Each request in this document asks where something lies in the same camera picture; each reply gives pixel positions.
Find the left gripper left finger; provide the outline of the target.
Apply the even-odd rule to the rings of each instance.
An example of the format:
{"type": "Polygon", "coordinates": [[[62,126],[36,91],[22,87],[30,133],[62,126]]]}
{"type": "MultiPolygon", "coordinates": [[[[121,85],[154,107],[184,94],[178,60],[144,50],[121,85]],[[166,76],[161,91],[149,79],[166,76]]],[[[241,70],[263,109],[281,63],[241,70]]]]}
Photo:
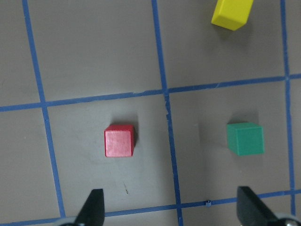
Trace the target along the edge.
{"type": "Polygon", "coordinates": [[[93,189],[77,215],[76,226],[102,226],[104,224],[103,189],[93,189]]]}

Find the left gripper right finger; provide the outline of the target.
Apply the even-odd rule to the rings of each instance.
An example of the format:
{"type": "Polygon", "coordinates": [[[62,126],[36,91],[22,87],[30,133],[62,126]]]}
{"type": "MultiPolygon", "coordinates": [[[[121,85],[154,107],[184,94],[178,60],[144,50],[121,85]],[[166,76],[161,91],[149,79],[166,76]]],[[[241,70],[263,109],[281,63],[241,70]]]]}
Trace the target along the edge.
{"type": "Polygon", "coordinates": [[[248,186],[237,188],[237,217],[243,226],[278,226],[278,218],[248,186]]]}

